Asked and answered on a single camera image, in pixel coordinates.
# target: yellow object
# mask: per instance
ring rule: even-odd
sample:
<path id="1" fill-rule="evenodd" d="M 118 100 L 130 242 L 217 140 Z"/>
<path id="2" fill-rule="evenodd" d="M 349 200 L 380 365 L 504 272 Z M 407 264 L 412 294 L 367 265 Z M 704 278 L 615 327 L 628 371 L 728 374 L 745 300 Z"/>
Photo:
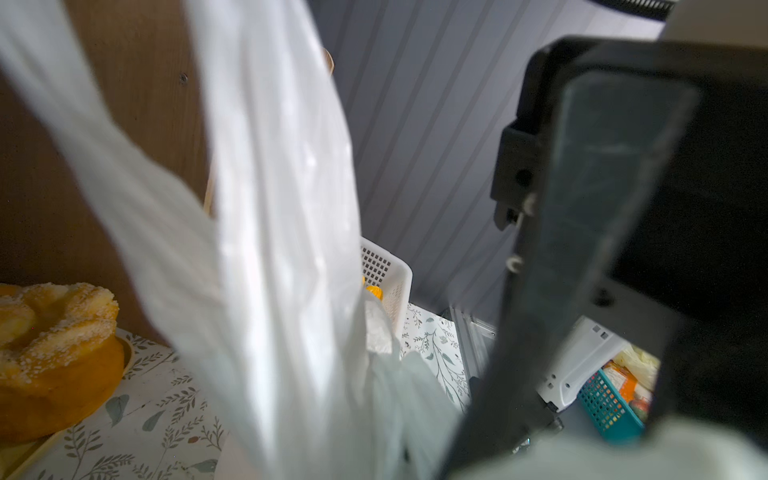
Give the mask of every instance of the yellow object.
<path id="1" fill-rule="evenodd" d="M 0 283 L 0 296 L 15 295 L 19 290 L 16 285 L 8 285 L 7 283 Z"/>
<path id="2" fill-rule="evenodd" d="M 88 283 L 0 296 L 0 442 L 65 429 L 109 399 L 124 365 L 117 315 L 112 292 Z"/>
<path id="3" fill-rule="evenodd" d="M 382 289 L 380 289 L 379 287 L 377 287 L 377 286 L 373 286 L 373 285 L 368 285 L 368 286 L 366 287 L 366 290 L 368 290 L 370 293 L 373 293 L 373 295 L 374 295 L 374 296 L 375 296 L 377 299 L 379 299 L 379 300 L 381 300 L 381 299 L 382 299 L 382 296 L 383 296 L 383 292 L 382 292 Z"/>
<path id="4" fill-rule="evenodd" d="M 623 366 L 637 377 L 637 381 L 646 389 L 653 392 L 656 388 L 656 377 L 659 374 L 661 362 L 650 353 L 637 348 L 627 346 L 614 357 L 614 362 Z"/>
<path id="5" fill-rule="evenodd" d="M 123 375 L 134 364 L 134 347 L 126 339 L 114 337 L 123 347 Z M 54 445 L 58 445 L 66 430 L 42 436 L 31 442 L 0 442 L 0 479 L 19 480 L 32 464 L 37 462 Z"/>

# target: gray wall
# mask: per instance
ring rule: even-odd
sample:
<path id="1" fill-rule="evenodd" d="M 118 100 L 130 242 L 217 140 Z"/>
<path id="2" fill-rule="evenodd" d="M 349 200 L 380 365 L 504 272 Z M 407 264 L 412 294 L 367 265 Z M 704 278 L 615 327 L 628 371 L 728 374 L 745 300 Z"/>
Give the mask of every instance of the gray wall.
<path id="1" fill-rule="evenodd" d="M 492 224 L 498 140 L 531 54 L 562 35 L 654 38 L 585 0 L 315 0 L 352 135 L 362 234 L 411 301 L 495 320 L 514 229 Z"/>

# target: plastic wrap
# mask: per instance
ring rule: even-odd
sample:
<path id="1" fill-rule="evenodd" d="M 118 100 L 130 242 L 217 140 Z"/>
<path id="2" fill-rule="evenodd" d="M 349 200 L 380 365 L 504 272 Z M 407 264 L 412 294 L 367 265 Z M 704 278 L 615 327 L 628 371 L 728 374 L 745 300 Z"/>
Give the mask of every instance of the plastic wrap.
<path id="1" fill-rule="evenodd" d="M 431 477 L 458 412 L 418 354 L 366 351 L 352 149 L 306 5 L 186 5 L 217 226 L 114 124 L 61 3 L 1 3 L 0 62 L 258 478 Z"/>
<path id="2" fill-rule="evenodd" d="M 381 300 L 364 290 L 362 302 L 366 314 L 366 350 L 392 353 L 392 320 L 386 314 Z"/>
<path id="3" fill-rule="evenodd" d="M 651 392 L 655 390 L 661 367 L 661 362 L 655 356 L 636 346 L 628 345 L 614 357 L 614 361 L 632 372 L 643 387 Z"/>

